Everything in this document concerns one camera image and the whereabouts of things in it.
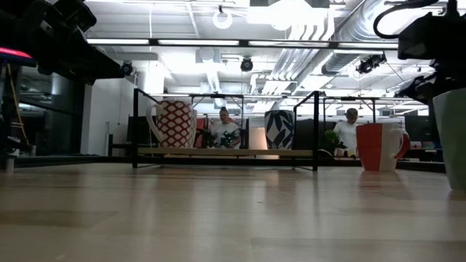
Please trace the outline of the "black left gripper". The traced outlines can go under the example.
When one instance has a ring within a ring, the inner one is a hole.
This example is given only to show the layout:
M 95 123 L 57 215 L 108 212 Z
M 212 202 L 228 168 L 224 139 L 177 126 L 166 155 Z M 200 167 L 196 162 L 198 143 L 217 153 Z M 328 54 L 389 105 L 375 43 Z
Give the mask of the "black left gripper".
M 48 71 L 73 71 L 89 84 L 122 79 L 121 65 L 87 49 L 87 5 L 82 0 L 1 0 L 1 46 L 30 55 Z

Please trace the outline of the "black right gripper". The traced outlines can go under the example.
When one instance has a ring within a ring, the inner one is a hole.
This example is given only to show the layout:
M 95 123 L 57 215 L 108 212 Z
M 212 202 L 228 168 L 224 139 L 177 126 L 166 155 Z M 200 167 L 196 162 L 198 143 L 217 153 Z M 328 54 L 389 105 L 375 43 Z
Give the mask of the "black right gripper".
M 465 88 L 465 59 L 453 57 L 448 60 L 434 59 L 430 66 L 435 73 L 418 76 L 398 91 L 398 98 L 411 98 L 428 104 L 434 91 L 452 91 Z

